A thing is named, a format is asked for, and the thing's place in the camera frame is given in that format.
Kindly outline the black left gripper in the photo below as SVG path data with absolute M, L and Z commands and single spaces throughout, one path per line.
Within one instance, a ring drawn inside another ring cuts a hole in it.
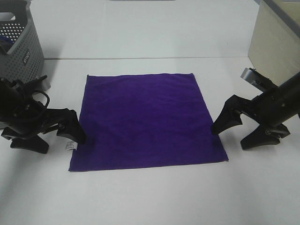
M 1 78 L 0 123 L 4 126 L 1 136 L 11 141 L 10 148 L 46 154 L 49 144 L 37 134 L 54 130 L 57 136 L 76 143 L 86 142 L 76 111 L 48 110 L 49 103 L 50 98 L 44 91 L 30 90 L 27 83 L 19 79 L 10 82 Z

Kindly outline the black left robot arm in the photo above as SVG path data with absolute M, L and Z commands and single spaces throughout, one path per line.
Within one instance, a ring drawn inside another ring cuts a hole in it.
M 27 83 L 0 80 L 0 121 L 5 125 L 1 136 L 11 141 L 12 149 L 46 154 L 49 144 L 39 134 L 52 131 L 78 144 L 86 142 L 75 110 L 48 108 L 50 98 L 38 88 L 46 78 L 42 76 Z

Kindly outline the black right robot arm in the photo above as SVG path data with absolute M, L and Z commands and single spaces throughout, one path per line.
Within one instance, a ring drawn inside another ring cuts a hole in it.
M 218 135 L 241 125 L 240 116 L 244 114 L 259 126 L 241 140 L 243 150 L 279 144 L 280 139 L 290 134 L 283 123 L 300 113 L 300 74 L 297 73 L 279 86 L 253 68 L 244 69 L 241 78 L 262 93 L 251 100 L 236 95 L 228 98 L 211 126 L 212 134 Z

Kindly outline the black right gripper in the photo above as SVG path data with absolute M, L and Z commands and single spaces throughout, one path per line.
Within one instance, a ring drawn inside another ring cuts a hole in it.
M 225 101 L 220 115 L 212 124 L 211 133 L 218 135 L 231 127 L 242 125 L 241 114 L 259 124 L 241 140 L 243 150 L 279 144 L 279 138 L 290 134 L 283 122 L 291 117 L 291 82 L 286 81 L 252 100 L 232 95 Z

